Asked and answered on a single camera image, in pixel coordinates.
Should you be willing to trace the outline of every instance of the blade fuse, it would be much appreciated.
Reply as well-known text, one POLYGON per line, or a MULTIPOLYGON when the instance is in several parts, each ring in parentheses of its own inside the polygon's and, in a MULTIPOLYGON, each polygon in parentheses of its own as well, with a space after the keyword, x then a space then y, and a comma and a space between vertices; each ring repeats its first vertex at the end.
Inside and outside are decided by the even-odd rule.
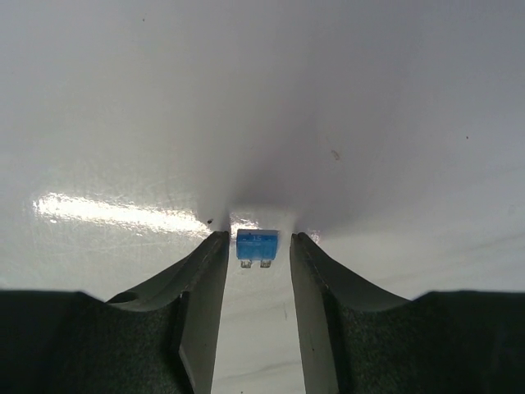
POLYGON ((237 259, 242 268, 252 268, 260 261, 261 268, 270 268, 277 255, 279 232, 277 230, 238 230, 237 259))

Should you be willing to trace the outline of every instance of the white surface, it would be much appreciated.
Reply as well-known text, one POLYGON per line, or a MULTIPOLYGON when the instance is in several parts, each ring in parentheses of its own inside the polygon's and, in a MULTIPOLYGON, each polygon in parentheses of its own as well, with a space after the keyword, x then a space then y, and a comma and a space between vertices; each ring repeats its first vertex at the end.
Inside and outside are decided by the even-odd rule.
POLYGON ((230 265, 228 394, 304 392, 294 229, 402 296, 523 290, 525 3, 316 3, 3 2, 0 286, 107 299, 278 228, 230 265))

